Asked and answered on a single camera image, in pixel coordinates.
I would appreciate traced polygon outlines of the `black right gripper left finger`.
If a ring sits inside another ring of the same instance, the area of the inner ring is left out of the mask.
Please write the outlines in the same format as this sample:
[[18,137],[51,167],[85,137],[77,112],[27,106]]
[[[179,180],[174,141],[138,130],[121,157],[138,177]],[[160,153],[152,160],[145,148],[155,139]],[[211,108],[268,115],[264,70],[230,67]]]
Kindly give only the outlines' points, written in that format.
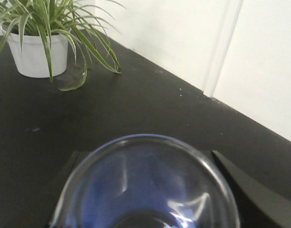
[[55,214],[59,210],[60,202],[63,199],[64,188],[74,170],[88,156],[88,151],[73,151],[66,162],[61,166],[60,170],[48,185],[49,190],[49,215],[46,226],[51,226],[54,221]]

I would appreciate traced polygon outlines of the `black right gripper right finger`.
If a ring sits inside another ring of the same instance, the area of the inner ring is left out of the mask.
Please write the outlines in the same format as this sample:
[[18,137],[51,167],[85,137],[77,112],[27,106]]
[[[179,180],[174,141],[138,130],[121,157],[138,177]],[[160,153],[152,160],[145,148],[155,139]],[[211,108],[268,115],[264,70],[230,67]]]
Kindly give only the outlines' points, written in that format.
[[291,200],[251,178],[220,152],[212,151],[212,155],[222,164],[232,182],[239,186],[246,198],[261,213],[281,228],[291,228]]

